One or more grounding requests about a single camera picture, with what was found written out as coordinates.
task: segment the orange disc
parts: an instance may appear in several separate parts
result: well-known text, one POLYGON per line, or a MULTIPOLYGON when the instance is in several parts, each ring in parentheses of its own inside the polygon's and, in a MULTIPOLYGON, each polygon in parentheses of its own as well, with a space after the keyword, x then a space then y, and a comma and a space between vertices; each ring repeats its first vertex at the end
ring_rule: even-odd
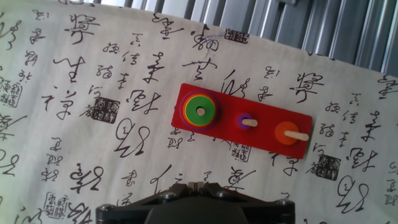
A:
POLYGON ((297 139, 287 137, 285 135, 285 131, 298 132, 299 128, 294 123, 291 123, 290 121, 282 122, 282 123, 278 124, 278 126, 276 126, 276 128, 275 128, 275 137, 280 143, 282 143, 286 146, 293 145, 297 141, 297 139))

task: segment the red wooden board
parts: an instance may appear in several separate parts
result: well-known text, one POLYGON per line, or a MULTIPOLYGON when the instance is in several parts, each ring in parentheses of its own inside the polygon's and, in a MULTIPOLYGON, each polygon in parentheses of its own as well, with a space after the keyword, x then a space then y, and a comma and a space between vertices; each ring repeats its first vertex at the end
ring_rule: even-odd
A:
POLYGON ((172 126, 187 131, 193 131, 199 134, 224 139, 231 142, 244 144, 258 149, 264 149, 285 156, 302 159, 308 142, 297 141, 293 145, 286 146, 275 138, 275 128, 284 121, 294 123, 301 133, 310 135, 312 117, 293 111, 276 108, 274 106, 264 105, 250 100, 245 100, 235 96, 219 93, 212 90, 206 90, 214 94, 220 103, 220 118, 210 129, 197 131, 189 128, 181 120, 180 104, 182 98, 193 90, 206 90, 197 86, 182 84, 177 104, 174 110, 172 126), (238 126, 238 116, 248 113, 253 119, 258 121, 255 128, 241 129, 238 126))

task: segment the green ring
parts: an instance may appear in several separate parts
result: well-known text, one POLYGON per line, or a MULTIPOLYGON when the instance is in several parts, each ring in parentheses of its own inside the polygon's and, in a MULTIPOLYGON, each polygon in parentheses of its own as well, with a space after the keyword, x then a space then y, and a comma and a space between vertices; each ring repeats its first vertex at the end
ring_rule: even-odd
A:
POLYGON ((194 125, 204 126, 209 124, 216 115, 216 108, 214 103, 205 96, 195 96, 188 103, 185 108, 187 119, 194 125), (205 109, 205 115, 199 116, 197 108, 205 109))

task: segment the wooden peg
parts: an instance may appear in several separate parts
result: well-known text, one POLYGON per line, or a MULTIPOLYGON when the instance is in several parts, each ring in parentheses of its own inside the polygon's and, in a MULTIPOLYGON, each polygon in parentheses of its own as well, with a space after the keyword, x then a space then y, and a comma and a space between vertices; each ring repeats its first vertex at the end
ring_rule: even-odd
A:
POLYGON ((298 140, 301 140, 301 141, 308 141, 308 139, 309 139, 309 136, 307 134, 298 133, 296 131, 287 130, 287 131, 285 131, 285 135, 287 137, 298 139, 298 140))
POLYGON ((198 107, 198 108, 197 108, 197 114, 198 114, 199 116, 203 116, 203 115, 206 114, 206 111, 205 111, 205 109, 203 109, 203 108, 201 108, 201 107, 198 107))
POLYGON ((243 119, 242 124, 250 126, 250 127, 256 127, 259 123, 255 119, 243 119))

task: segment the purple ring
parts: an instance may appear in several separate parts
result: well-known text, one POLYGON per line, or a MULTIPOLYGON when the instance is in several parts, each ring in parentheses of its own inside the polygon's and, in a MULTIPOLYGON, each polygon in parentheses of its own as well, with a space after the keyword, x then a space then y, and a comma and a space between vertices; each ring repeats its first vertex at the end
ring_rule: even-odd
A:
POLYGON ((244 114, 241 114, 241 115, 238 117, 238 120, 237 120, 238 126, 239 126, 240 128, 245 129, 245 130, 251 128, 251 127, 248 126, 248 125, 242 124, 242 120, 243 120, 243 119, 253 119, 253 117, 250 116, 250 114, 248 114, 248 113, 244 113, 244 114))

